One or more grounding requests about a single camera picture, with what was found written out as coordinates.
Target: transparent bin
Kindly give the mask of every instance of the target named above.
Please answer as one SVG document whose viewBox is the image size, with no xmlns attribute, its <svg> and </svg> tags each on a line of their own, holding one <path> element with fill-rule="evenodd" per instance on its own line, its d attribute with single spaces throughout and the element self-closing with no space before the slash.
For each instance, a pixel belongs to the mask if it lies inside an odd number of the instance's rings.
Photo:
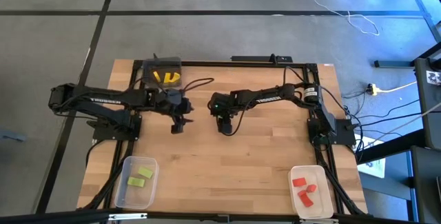
<svg viewBox="0 0 441 224">
<path fill-rule="evenodd" d="M 305 178 L 306 185 L 294 187 L 293 179 Z M 331 195 L 329 194 L 328 180 L 325 170 L 319 165 L 294 166 L 288 172 L 288 183 L 291 192 L 291 201 L 294 211 L 297 210 L 299 217 L 304 219 L 330 218 L 334 214 Z M 307 193 L 309 199 L 314 203 L 311 207 L 305 207 L 300 197 L 299 191 L 306 190 L 308 185 L 317 185 L 315 192 Z"/>
<path fill-rule="evenodd" d="M 153 172 L 149 179 L 139 174 L 139 168 L 144 167 Z M 153 204 L 156 183 L 158 182 L 159 166 L 155 159 L 139 156 L 129 156 L 124 160 L 123 170 L 119 178 L 118 190 L 115 196 L 117 207 L 144 210 Z M 129 177 L 144 179 L 144 186 L 128 185 Z"/>
</svg>

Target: wooden table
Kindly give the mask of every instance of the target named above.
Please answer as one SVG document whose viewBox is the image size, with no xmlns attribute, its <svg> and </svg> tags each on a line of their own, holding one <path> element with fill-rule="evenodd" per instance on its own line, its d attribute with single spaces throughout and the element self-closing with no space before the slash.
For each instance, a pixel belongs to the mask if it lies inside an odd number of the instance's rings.
<svg viewBox="0 0 441 224">
<path fill-rule="evenodd" d="M 109 89 L 127 88 L 132 65 L 132 60 L 114 62 Z M 341 101 L 334 67 L 319 65 L 318 69 L 321 85 Z M 288 101 L 262 104 L 246 111 L 237 134 L 226 137 L 217 132 L 215 118 L 207 109 L 213 92 L 280 85 L 283 69 L 183 67 L 183 85 L 204 77 L 214 77 L 215 81 L 187 93 L 195 110 L 186 117 L 195 122 L 185 125 L 184 133 L 170 134 L 172 120 L 168 116 L 142 113 L 141 135 L 133 155 L 155 158 L 159 164 L 156 196 L 148 210 L 296 214 L 289 195 L 288 171 L 295 165 L 316 164 L 307 136 L 308 111 Z M 299 79 L 287 72 L 287 82 L 297 83 Z M 328 111 L 344 118 L 331 97 L 325 94 L 324 98 Z M 232 121 L 235 128 L 238 117 Z M 107 180 L 114 148 L 115 141 L 106 141 L 92 151 L 78 207 L 89 203 Z M 354 155 L 342 145 L 333 145 L 333 149 L 340 184 L 366 212 Z M 330 191 L 335 201 L 332 186 Z"/>
</svg>

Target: red block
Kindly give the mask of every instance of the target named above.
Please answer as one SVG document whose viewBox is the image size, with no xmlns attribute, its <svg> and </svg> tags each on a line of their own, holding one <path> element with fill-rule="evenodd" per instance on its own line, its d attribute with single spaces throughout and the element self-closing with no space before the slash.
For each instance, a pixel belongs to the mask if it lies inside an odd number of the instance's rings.
<svg viewBox="0 0 441 224">
<path fill-rule="evenodd" d="M 304 195 L 304 194 L 306 194 L 306 190 L 301 190 L 301 191 L 299 191 L 299 192 L 297 193 L 297 195 L 298 195 L 299 197 L 302 197 L 302 195 Z"/>
<path fill-rule="evenodd" d="M 309 199 L 307 194 L 302 194 L 300 196 L 300 199 L 302 200 L 302 203 L 305 207 L 311 207 L 314 203 Z"/>
<path fill-rule="evenodd" d="M 306 191 L 308 193 L 315 192 L 316 190 L 317 190 L 317 185 L 308 185 L 308 187 L 306 188 Z"/>
<path fill-rule="evenodd" d="M 304 185 L 306 185 L 306 179 L 305 178 L 293 179 L 292 185 L 294 187 L 304 186 Z"/>
</svg>

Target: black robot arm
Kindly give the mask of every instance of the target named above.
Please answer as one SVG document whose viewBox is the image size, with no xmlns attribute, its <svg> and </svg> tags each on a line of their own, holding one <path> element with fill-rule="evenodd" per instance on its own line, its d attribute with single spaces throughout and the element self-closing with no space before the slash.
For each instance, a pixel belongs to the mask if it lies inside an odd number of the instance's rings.
<svg viewBox="0 0 441 224">
<path fill-rule="evenodd" d="M 299 88 L 304 89 L 303 100 L 301 99 L 303 94 L 298 91 Z M 318 121 L 318 133 L 324 136 L 335 136 L 336 119 L 326 110 L 321 88 L 315 83 L 286 83 L 264 90 L 237 90 L 230 94 L 215 92 L 208 103 L 208 108 L 210 114 L 217 119 L 218 131 L 229 134 L 232 132 L 231 118 L 240 111 L 252 109 L 258 104 L 281 100 L 291 101 L 300 108 L 311 110 Z"/>
<path fill-rule="evenodd" d="M 113 110 L 98 103 L 124 105 L 125 109 Z M 48 105 L 58 115 L 76 110 L 95 116 L 97 120 L 88 121 L 89 125 L 94 128 L 107 128 L 116 133 L 137 132 L 135 129 L 139 128 L 137 125 L 140 122 L 134 119 L 134 116 L 137 119 L 141 118 L 137 112 L 153 111 L 170 116 L 174 122 L 172 133 L 177 134 L 182 132 L 185 123 L 190 121 L 183 115 L 192 111 L 191 103 L 180 90 L 159 91 L 156 88 L 147 88 L 118 91 L 77 86 L 72 83 L 52 88 Z"/>
</svg>

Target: gray floor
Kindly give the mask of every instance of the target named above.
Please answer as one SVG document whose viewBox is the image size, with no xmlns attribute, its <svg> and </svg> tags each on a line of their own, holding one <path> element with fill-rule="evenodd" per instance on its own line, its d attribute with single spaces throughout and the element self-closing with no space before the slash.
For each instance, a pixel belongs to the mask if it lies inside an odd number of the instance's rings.
<svg viewBox="0 0 441 224">
<path fill-rule="evenodd" d="M 100 10 L 104 0 L 0 0 L 0 10 Z M 318 0 L 335 10 L 418 10 L 414 0 Z M 438 0 L 425 0 L 434 20 Z M 112 0 L 111 10 L 322 10 L 311 0 Z M 343 94 L 367 83 L 383 89 L 415 80 L 411 70 L 376 70 L 376 59 L 410 60 L 435 40 L 421 17 L 373 17 L 381 35 L 361 34 L 340 17 L 108 17 L 96 50 L 88 85 L 105 87 L 115 59 L 159 56 L 228 60 L 232 55 L 287 54 L 297 62 L 333 63 Z M 0 216 L 32 212 L 61 127 L 47 107 L 49 89 L 76 82 L 88 52 L 97 17 L 0 17 L 0 127 L 28 136 L 25 143 L 0 141 Z M 362 19 L 354 22 L 373 32 Z M 360 115 L 385 114 L 418 98 L 416 86 L 367 96 Z M 345 101 L 354 112 L 357 99 Z M 419 111 L 418 104 L 393 116 Z M 405 120 L 373 125 L 387 131 Z M 416 130 L 421 122 L 398 130 Z M 90 146 L 91 129 L 78 120 L 59 172 L 49 211 L 73 210 Z M 377 133 L 367 132 L 376 138 Z M 404 218 L 402 201 L 365 192 L 388 207 L 376 216 Z"/>
</svg>

